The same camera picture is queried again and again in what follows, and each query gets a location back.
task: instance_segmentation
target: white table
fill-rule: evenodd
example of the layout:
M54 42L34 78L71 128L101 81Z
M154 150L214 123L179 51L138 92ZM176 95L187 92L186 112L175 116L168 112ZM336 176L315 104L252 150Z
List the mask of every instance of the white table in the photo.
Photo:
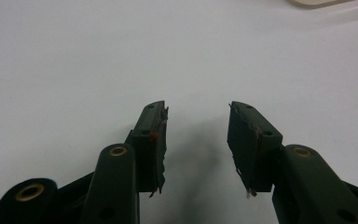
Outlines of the white table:
M247 200L235 173L232 100L358 186L358 1L0 1L0 198L88 174L161 99L167 181L142 195L143 224L278 222L272 194Z

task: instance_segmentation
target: white surface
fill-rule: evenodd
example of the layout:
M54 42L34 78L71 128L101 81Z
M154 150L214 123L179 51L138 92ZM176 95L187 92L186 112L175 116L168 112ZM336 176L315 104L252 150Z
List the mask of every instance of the white surface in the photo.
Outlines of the white surface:
M272 194L246 200L235 173L232 100L358 186L358 1L0 1L0 198L88 174L161 99L167 181L143 224L277 223Z

